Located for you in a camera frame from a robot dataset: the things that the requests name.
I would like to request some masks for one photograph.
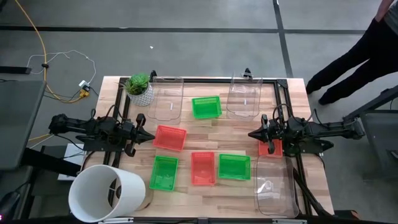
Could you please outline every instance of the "green plastic basket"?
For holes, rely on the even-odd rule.
[[[223,112],[218,96],[192,99],[193,117],[196,119],[217,118]]]
[[[177,178],[178,158],[155,156],[150,189],[173,191]]]
[[[250,180],[250,171],[250,156],[220,154],[219,178]]]

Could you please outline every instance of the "concrete floor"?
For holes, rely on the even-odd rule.
[[[279,5],[276,0],[21,0],[37,26],[250,28],[268,32],[42,32],[48,52],[75,49],[96,62],[97,76],[92,86],[97,90],[105,75],[131,75],[153,69],[159,75],[228,77],[249,67],[258,76],[293,76],[307,82],[353,46],[361,37],[353,34],[367,28],[379,3],[380,0],[279,0]],[[281,21],[275,18],[274,6],[276,18],[280,15]],[[9,1],[0,13],[0,25],[29,24],[14,1]],[[284,34],[278,30],[282,27],[288,31],[298,29],[300,34]],[[307,34],[314,30],[317,34]],[[343,31],[330,34],[336,30]],[[34,32],[0,31],[0,52],[0,65],[26,66],[29,56],[41,54],[42,50]],[[59,94],[72,95],[78,83],[93,74],[89,61],[71,56],[67,60],[60,55],[50,63],[48,82]],[[40,70],[41,59],[31,62],[35,72]],[[39,80],[42,75],[0,78]],[[397,82],[396,74],[388,75],[328,106],[317,103],[326,91],[322,88],[309,97],[310,104],[312,109],[318,109],[322,121],[336,121]],[[87,119],[95,105],[94,95],[72,105],[44,98],[32,137],[47,132],[53,115],[65,113]],[[398,222],[397,182],[362,180],[364,174],[378,169],[367,139],[331,140],[335,147],[325,153],[324,160],[334,208],[356,210],[364,220]],[[46,144],[66,141],[52,138]]]

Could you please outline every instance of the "yellow cable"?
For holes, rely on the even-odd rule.
[[[40,35],[40,33],[39,33],[39,31],[37,30],[37,28],[36,28],[35,24],[33,23],[33,21],[30,19],[30,17],[28,16],[28,14],[25,12],[24,8],[21,6],[21,4],[19,4],[18,0],[15,0],[15,2],[16,2],[17,5],[19,6],[19,9],[21,9],[21,11],[24,13],[26,19],[30,22],[30,24],[32,25],[33,29],[35,29],[36,34],[37,34],[37,36],[39,37],[40,42],[41,42],[41,44],[42,44],[43,54],[44,54],[44,64],[47,64],[47,53],[46,53],[46,51],[45,51],[45,47],[44,47],[44,42],[43,42],[42,36]],[[44,68],[44,81],[47,82],[47,68]],[[77,99],[75,99],[75,100],[72,100],[72,101],[66,101],[66,100],[63,100],[63,99],[59,98],[59,97],[50,89],[49,84],[46,84],[46,86],[47,86],[47,89],[49,89],[49,91],[51,92],[51,94],[52,94],[54,97],[56,97],[56,99],[58,99],[59,101],[61,101],[62,103],[74,103],[74,102],[77,102],[77,101],[81,100],[82,98],[84,98],[84,96],[83,96],[83,97],[79,97],[79,98],[77,98]]]
[[[31,138],[31,139],[29,139],[28,141],[33,141],[33,140],[41,139],[41,138],[47,137],[47,136],[49,136],[49,135],[50,135],[50,134],[43,134],[42,136],[39,136],[39,137],[36,137],[36,138]]]

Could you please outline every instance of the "wooden table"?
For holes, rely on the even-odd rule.
[[[96,106],[96,115],[104,116],[109,107],[114,104],[120,77],[104,77]],[[296,117],[310,116],[305,85],[301,78],[287,79],[290,100]],[[248,155],[252,158],[251,167],[256,166],[258,155],[258,141],[248,137],[248,132],[260,127],[262,114],[272,117],[276,106],[275,93],[272,85],[263,84],[261,93],[260,113],[253,121],[237,121],[226,116],[226,101],[229,84],[224,83],[185,83],[181,123],[177,127],[187,130],[187,138],[182,152],[159,149],[152,145],[152,141],[136,146],[134,157],[123,153],[119,168],[134,172],[144,180],[149,180],[155,155],[179,157],[175,190],[166,192],[154,191],[152,203],[141,211],[131,214],[134,217],[228,217],[228,218],[269,218],[259,213],[254,207],[254,178],[251,180],[217,179],[216,185],[194,186],[190,178],[190,154],[197,151],[214,151]],[[191,100],[201,96],[215,96],[221,98],[223,114],[218,119],[195,119],[192,115]],[[284,94],[280,92],[282,102]],[[123,93],[120,108],[124,106]],[[147,107],[130,105],[128,118],[135,119],[138,113],[146,114]],[[153,135],[157,125],[147,121],[144,129]],[[87,162],[87,167],[102,164],[104,153],[96,152]],[[307,185],[317,200],[329,212],[333,213],[330,193],[326,181],[322,161],[309,154],[302,155]],[[301,211],[304,211],[302,193],[298,188],[298,200]]]

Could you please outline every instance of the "red basket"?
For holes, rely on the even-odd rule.
[[[193,185],[216,183],[214,152],[193,152],[191,154],[191,181]]]
[[[186,136],[187,130],[159,125],[156,130],[154,146],[181,151]]]
[[[280,139],[273,139],[272,142],[275,146],[275,151],[273,154],[268,153],[268,143],[263,143],[259,141],[259,156],[267,156],[267,157],[274,157],[274,158],[282,158],[283,151],[282,151],[282,140]]]

